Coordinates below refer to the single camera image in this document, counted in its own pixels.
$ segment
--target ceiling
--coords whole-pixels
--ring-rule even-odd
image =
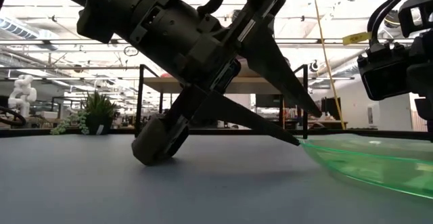
[[[197,7],[207,0],[184,0],[186,3]],[[385,0],[317,0],[319,18],[323,29],[323,36],[326,39],[341,39],[347,35],[363,32],[366,29],[370,14],[377,8],[379,3]],[[220,22],[228,26],[232,11],[241,9],[246,0],[224,0],[223,5],[213,15],[218,17]],[[127,76],[137,77],[136,67],[146,64],[156,74],[164,71],[144,55],[127,56],[124,49],[127,45],[77,45],[86,43],[87,38],[76,33],[76,22],[78,12],[82,7],[69,0],[5,0],[3,9],[0,11],[0,18],[7,18],[17,22],[48,39],[80,39],[82,41],[58,45],[55,51],[42,49],[35,45],[7,45],[8,49],[25,53],[42,62],[56,66],[128,66],[128,70],[87,70],[86,76]],[[382,32],[384,38],[392,35],[399,38],[399,32]],[[317,14],[314,0],[287,0],[275,20],[275,38],[278,41],[285,39],[318,39],[320,30],[317,21]],[[4,30],[0,31],[0,39],[13,40],[21,39],[16,35]],[[317,60],[320,67],[324,67],[324,56],[322,48],[317,45],[303,44],[297,40],[297,44],[280,45],[281,52],[287,57],[293,68],[302,64],[310,64]],[[358,49],[345,49],[346,47],[332,47],[326,49],[327,57],[331,64],[338,61],[339,65],[345,62],[353,62],[353,59],[342,62],[347,57],[360,51]],[[69,76],[83,76],[67,71]],[[128,81],[125,87],[137,88],[138,83]],[[151,103],[157,104],[159,97],[147,98]],[[164,107],[169,107],[169,99]]]

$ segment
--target white humanoid robot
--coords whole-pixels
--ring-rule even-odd
[[[14,91],[8,99],[8,105],[10,109],[20,109],[20,114],[26,118],[30,111],[30,102],[35,102],[37,92],[35,88],[32,88],[31,83],[33,82],[33,76],[31,75],[20,75],[15,81]]]

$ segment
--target desk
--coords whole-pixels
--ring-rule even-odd
[[[1,139],[2,223],[431,223],[432,201],[336,179],[267,136],[191,136],[145,167],[133,135]]]
[[[182,90],[175,78],[144,78],[143,83],[160,93],[180,93]],[[226,93],[277,95],[281,92],[261,77],[235,77]]]

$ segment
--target translucent green dish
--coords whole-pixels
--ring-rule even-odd
[[[433,143],[357,135],[311,136],[305,152],[347,177],[433,199]]]

